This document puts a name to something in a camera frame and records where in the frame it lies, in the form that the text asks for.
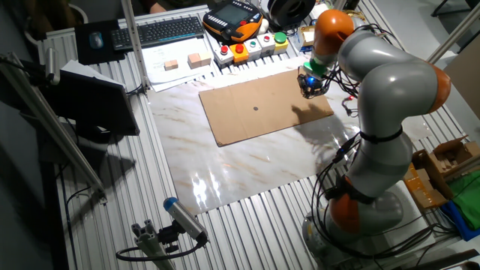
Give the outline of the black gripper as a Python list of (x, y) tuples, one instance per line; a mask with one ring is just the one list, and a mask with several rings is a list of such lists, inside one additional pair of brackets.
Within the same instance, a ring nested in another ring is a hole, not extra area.
[(324, 95), (329, 90), (329, 80), (323, 77), (317, 79), (314, 76), (300, 73), (297, 81), (304, 98), (315, 98)]

